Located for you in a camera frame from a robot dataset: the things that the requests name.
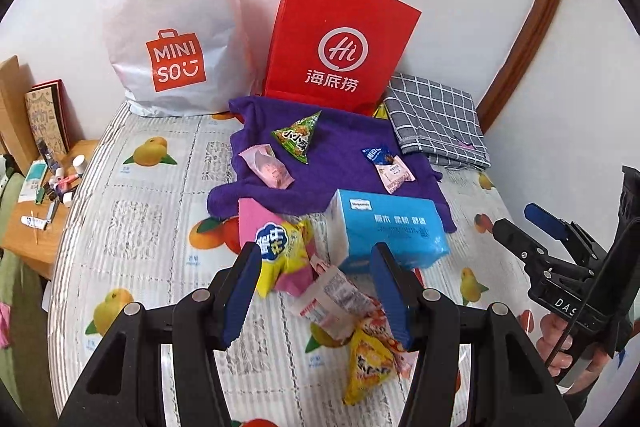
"blue tissue box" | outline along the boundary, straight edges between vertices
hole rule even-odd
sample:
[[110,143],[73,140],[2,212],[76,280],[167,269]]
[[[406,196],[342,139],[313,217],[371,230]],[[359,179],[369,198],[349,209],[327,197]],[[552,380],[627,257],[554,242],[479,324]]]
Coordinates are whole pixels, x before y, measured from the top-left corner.
[[376,243],[386,243],[403,268],[427,268],[449,253],[431,200],[336,190],[324,213],[329,260],[345,273],[369,273]]

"fruit patterned tablecloth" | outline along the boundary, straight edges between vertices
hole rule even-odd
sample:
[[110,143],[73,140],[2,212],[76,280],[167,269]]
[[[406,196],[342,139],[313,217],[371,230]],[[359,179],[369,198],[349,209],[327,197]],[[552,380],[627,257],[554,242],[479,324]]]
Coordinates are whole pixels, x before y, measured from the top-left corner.
[[[236,179],[229,139],[241,127],[231,114],[140,118],[126,106],[111,121],[74,200],[55,267],[49,360],[58,412],[124,304],[176,303],[235,260],[238,220],[209,219],[206,201],[212,187]],[[537,338],[534,322],[543,311],[527,298],[521,263],[490,233],[494,220],[508,216],[497,190],[478,171],[438,169],[458,231],[448,236],[450,255],[421,272],[425,286],[469,306],[504,302]],[[316,247],[326,256],[324,222],[319,214],[311,218]],[[372,292],[368,277],[355,282]],[[231,417],[267,418],[279,427],[397,425],[409,382],[387,380],[359,404],[345,406],[348,346],[289,314],[290,298],[255,295],[238,340],[216,352]],[[306,352],[307,346],[316,349]],[[462,346],[452,425],[465,416],[469,355]],[[169,346],[162,349],[162,383],[167,425],[176,426]]]

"white plastic bag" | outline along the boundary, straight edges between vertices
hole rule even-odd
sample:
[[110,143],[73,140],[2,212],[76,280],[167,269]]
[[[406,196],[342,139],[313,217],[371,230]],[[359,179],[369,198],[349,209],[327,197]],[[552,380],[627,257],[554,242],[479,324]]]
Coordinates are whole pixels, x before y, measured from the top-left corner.
[[228,110],[254,83],[239,0],[98,0],[104,40],[140,116]]

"checkered fabric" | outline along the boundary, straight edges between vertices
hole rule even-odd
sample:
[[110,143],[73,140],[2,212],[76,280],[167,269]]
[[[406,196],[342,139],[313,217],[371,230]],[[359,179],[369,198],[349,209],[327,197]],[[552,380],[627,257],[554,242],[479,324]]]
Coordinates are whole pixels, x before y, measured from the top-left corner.
[[424,152],[432,164],[450,168],[490,166],[468,92],[395,73],[384,100],[402,153]]

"wooden headboard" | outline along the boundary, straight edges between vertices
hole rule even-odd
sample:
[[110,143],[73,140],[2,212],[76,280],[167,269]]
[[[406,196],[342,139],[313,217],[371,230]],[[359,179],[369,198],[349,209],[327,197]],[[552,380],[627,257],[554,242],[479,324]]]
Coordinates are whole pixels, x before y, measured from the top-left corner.
[[0,63],[0,150],[14,157],[24,175],[40,155],[24,103],[24,94],[30,87],[18,57],[14,55]]

